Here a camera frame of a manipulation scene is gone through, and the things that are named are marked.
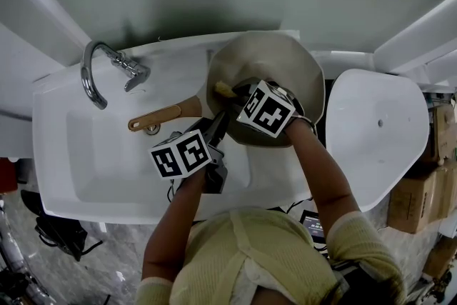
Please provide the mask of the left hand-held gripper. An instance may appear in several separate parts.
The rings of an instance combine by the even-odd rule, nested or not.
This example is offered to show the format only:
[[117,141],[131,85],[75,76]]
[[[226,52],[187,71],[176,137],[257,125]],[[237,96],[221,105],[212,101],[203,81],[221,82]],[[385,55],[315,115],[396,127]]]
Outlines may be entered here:
[[204,193],[220,194],[228,171],[224,152],[217,146],[224,139],[228,126],[229,115],[220,111],[212,119],[200,118],[184,132],[173,131],[167,140],[150,148],[148,153],[160,179],[186,179],[205,168]]

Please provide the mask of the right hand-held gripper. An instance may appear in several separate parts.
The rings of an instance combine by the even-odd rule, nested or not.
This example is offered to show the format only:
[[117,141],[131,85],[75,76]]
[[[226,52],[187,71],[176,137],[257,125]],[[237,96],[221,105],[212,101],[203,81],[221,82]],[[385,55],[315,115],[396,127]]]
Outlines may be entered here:
[[237,122],[272,138],[293,120],[305,118],[298,99],[274,81],[246,79],[233,87],[233,93],[237,94],[231,98]]

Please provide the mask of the yellow sponge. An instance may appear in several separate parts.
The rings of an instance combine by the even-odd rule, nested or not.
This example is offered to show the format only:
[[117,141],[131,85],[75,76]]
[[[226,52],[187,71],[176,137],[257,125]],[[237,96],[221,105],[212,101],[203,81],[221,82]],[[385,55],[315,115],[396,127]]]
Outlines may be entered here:
[[222,81],[217,81],[215,83],[214,92],[227,99],[236,98],[238,96],[228,84]]

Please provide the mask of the beige frying pan wooden handle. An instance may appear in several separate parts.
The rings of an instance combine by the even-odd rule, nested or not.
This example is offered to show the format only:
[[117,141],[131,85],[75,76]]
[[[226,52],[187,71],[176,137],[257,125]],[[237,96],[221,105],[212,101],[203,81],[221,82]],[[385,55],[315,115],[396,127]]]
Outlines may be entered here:
[[227,111],[227,134],[245,146],[285,148],[291,145],[287,135],[266,135],[236,120],[235,100],[220,93],[220,85],[231,89],[253,78],[276,82],[293,95],[303,107],[301,115],[315,127],[323,116],[326,88],[322,68],[301,43],[292,36],[266,31],[249,31],[237,36],[217,51],[209,63],[204,86],[196,95],[174,105],[131,119],[130,131],[184,117],[215,116]]

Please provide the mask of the person's right forearm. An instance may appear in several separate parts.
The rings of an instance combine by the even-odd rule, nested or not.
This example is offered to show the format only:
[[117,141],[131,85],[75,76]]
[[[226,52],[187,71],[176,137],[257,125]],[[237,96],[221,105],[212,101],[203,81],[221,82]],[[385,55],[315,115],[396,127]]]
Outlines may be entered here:
[[346,176],[303,119],[285,129],[306,177],[325,232],[345,214],[358,211]]

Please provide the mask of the person's left forearm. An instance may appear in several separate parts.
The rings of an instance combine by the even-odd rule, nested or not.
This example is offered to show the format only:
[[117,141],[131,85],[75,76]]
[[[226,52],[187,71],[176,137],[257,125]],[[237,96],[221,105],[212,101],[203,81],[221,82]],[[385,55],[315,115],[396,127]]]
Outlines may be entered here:
[[144,252],[142,279],[158,277],[171,282],[180,272],[191,227],[206,183],[202,168],[186,178],[154,229]]

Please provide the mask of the chrome faucet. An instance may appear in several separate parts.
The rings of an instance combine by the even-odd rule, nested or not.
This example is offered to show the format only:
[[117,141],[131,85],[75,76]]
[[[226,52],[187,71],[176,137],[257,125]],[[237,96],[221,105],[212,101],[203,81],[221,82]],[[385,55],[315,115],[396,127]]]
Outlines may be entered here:
[[90,41],[83,52],[80,62],[80,75],[83,89],[92,102],[100,110],[108,106],[108,101],[97,89],[92,73],[92,59],[97,51],[110,59],[111,65],[128,76],[129,80],[124,86],[124,91],[129,92],[139,84],[144,83],[150,76],[151,70],[133,59],[129,58],[123,51],[115,51],[102,41]]

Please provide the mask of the white ceramic sink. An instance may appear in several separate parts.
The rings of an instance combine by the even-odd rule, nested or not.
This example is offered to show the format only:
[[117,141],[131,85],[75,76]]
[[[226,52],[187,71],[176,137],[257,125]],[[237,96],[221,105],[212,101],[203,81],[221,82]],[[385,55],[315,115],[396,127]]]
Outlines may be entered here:
[[[196,95],[206,82],[214,54],[244,33],[172,39],[126,50],[127,56],[151,70],[149,78],[129,92],[124,91],[126,75],[97,51],[92,73],[108,101],[104,110],[87,97],[77,65],[36,82],[33,148],[46,212],[82,221],[158,223],[180,179],[160,179],[148,150],[202,117],[167,121],[153,136],[143,129],[130,131],[128,122]],[[225,185],[220,194],[203,195],[197,219],[308,197],[306,180],[290,146],[245,146],[226,131],[217,149],[224,152]]]

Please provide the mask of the pale yellow knit cardigan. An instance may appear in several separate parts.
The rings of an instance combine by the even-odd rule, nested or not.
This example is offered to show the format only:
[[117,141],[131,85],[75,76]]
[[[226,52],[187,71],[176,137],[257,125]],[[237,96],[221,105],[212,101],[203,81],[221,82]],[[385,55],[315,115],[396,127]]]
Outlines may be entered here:
[[135,305],[244,305],[257,289],[243,272],[247,258],[272,274],[294,305],[337,305],[350,289],[353,305],[403,305],[403,276],[388,248],[358,211],[342,216],[326,238],[328,257],[289,216],[239,209],[192,228],[184,265],[173,282],[144,279]]

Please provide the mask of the white freestanding bathtub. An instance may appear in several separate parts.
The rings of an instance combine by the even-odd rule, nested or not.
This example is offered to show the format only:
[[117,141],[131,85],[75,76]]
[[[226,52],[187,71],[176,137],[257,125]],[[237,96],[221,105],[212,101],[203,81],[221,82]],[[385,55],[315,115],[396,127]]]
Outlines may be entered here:
[[326,148],[362,211],[375,207],[424,152],[426,100],[412,80],[361,69],[334,81],[326,111]]

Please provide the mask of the black device with screen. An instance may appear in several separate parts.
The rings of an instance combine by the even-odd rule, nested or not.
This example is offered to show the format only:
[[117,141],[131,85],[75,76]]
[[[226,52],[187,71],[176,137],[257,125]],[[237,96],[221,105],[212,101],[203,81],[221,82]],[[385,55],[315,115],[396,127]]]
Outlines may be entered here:
[[314,249],[327,258],[328,250],[326,239],[318,214],[316,212],[304,210],[301,215],[300,222],[311,235]]

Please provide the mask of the white lace undershirt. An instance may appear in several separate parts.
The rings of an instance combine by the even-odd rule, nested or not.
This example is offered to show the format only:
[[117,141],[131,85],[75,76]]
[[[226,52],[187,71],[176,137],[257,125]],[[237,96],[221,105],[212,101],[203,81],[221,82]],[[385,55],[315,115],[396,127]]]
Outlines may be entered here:
[[247,258],[247,260],[245,260],[243,264],[243,272],[247,275],[250,283],[270,290],[278,291],[284,296],[288,296],[288,292],[282,284],[253,259]]

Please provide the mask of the tan cardboard box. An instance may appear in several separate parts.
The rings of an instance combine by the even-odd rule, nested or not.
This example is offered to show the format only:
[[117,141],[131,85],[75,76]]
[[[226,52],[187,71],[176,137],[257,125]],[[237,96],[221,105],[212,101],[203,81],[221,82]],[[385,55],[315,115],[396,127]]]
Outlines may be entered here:
[[457,120],[452,104],[441,105],[430,111],[431,123],[426,149],[421,159],[441,165],[454,159],[457,149]]

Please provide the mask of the large printed cardboard box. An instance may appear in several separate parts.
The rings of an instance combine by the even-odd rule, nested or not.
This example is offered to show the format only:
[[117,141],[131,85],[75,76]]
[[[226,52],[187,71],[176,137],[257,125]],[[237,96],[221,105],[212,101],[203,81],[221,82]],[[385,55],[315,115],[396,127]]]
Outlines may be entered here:
[[417,234],[429,224],[447,218],[457,208],[457,165],[441,166],[422,176],[403,178],[394,187],[387,225]]

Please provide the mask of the red box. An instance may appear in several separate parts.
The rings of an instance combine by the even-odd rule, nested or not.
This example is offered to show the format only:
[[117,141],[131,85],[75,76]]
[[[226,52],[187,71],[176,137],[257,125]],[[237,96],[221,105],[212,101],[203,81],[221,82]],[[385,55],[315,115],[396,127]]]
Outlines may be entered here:
[[0,158],[0,194],[7,194],[18,189],[14,163],[7,158]]

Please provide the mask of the small brown cardboard box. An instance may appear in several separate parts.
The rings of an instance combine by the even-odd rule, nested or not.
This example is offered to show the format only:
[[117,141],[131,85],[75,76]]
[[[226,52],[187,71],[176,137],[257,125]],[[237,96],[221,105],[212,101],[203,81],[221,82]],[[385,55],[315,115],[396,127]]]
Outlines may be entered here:
[[442,236],[430,251],[423,273],[432,279],[440,279],[457,252],[457,238]]

